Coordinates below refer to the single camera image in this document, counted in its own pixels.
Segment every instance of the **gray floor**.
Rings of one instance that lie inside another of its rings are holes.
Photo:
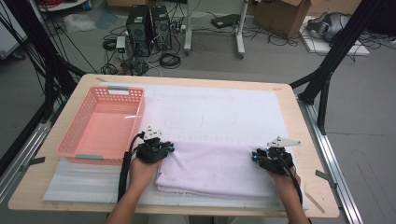
[[[80,9],[72,12],[85,13]],[[102,12],[94,9],[86,13],[97,21]],[[197,22],[208,23],[209,19],[205,17]],[[247,18],[247,26],[251,26],[250,21]],[[120,18],[107,30],[73,33],[70,37],[97,69],[104,63],[102,37],[123,23],[125,19]],[[62,39],[71,63],[91,71],[64,36]],[[307,53],[303,43],[297,47],[275,46],[267,42],[266,35],[244,41],[246,56],[240,60],[232,36],[194,34],[190,56],[181,51],[181,66],[175,70],[160,68],[161,76],[291,83],[313,72],[323,60]],[[356,62],[345,58],[336,70],[330,88],[326,130],[363,222],[395,223],[396,175],[392,169],[396,157],[393,99],[396,50],[386,47],[369,50],[369,57],[357,57]],[[32,71],[28,60],[0,62],[0,156],[44,100]],[[147,72],[147,76],[159,75],[155,69]],[[57,223],[103,223],[106,218],[103,213],[10,211],[8,198],[0,205],[1,223],[52,223],[55,218]],[[270,221],[287,223],[282,218]],[[209,223],[209,219],[192,217],[191,223]],[[314,218],[313,223],[347,222],[341,215],[335,219]]]

